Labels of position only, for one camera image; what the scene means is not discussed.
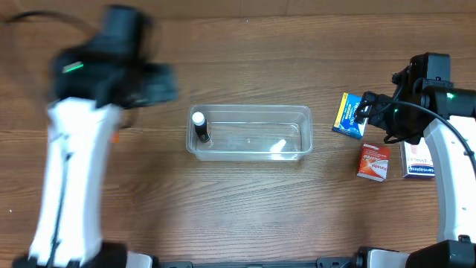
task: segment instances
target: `green indicator light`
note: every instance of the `green indicator light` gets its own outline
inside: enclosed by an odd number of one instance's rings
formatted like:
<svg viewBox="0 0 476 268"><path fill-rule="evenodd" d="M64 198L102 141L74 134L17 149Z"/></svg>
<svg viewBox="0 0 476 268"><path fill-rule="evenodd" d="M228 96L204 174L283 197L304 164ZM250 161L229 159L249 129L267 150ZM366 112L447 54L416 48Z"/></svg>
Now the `green indicator light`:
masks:
<svg viewBox="0 0 476 268"><path fill-rule="evenodd" d="M74 71L74 70L76 70L77 68L81 68L81 67L83 67L83 66L84 66L83 64L79 64L78 66L75 66L75 67L71 67L71 68L66 69L65 72Z"/></svg>

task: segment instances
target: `wooden surface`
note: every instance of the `wooden surface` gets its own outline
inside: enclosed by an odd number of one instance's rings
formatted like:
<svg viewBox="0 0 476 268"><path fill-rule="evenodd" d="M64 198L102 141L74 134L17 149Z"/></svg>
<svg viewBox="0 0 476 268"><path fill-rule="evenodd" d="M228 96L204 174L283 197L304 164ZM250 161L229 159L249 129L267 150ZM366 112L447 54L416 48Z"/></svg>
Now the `wooden surface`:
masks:
<svg viewBox="0 0 476 268"><path fill-rule="evenodd" d="M472 0L1 0L0 10L57 10L96 20L105 4L132 5L162 19L476 12Z"/></svg>
<svg viewBox="0 0 476 268"><path fill-rule="evenodd" d="M386 182L355 176L362 142L382 144L384 133L368 127L359 141L331 127L343 92L391 94L391 73L426 51L452 55L452 80L476 88L475 25L474 14L163 21L156 60L173 64L179 98L141 109L112 146L105 239L200 263L434 243L434 181L402 179L397 145ZM56 22L16 29L22 58L0 50L0 267L28 250L42 194L45 122L24 87L44 89L50 58L84 40ZM307 105L315 149L297 163L199 162L185 150L187 111L198 103Z"/></svg>

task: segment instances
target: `blue and yellow box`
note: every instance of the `blue and yellow box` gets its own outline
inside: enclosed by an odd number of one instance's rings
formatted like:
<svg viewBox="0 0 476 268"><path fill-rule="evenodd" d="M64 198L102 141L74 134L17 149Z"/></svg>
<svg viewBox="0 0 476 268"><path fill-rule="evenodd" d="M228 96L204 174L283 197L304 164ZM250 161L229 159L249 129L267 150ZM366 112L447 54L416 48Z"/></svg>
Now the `blue and yellow box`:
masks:
<svg viewBox="0 0 476 268"><path fill-rule="evenodd" d="M363 124L357 124L355 117L361 99L359 96L344 93L332 130L359 139L364 136L367 119Z"/></svg>

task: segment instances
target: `red box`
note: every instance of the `red box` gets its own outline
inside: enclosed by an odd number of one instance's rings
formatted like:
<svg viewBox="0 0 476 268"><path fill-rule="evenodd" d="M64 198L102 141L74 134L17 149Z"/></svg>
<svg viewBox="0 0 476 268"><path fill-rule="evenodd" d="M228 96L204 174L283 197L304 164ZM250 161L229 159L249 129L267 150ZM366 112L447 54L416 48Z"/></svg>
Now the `red box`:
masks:
<svg viewBox="0 0 476 268"><path fill-rule="evenodd" d="M387 179L390 149L372 144L363 144L357 176L382 182Z"/></svg>

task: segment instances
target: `plastic bin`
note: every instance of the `plastic bin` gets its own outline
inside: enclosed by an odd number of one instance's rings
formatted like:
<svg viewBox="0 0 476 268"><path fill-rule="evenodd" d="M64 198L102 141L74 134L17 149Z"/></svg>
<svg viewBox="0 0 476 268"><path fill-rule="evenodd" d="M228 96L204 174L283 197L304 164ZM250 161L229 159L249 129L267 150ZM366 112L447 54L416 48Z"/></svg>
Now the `plastic bin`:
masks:
<svg viewBox="0 0 476 268"><path fill-rule="evenodd" d="M198 140L192 114L208 122L210 141ZM204 161L297 161L312 151L306 106L197 105L187 119L187 150Z"/></svg>

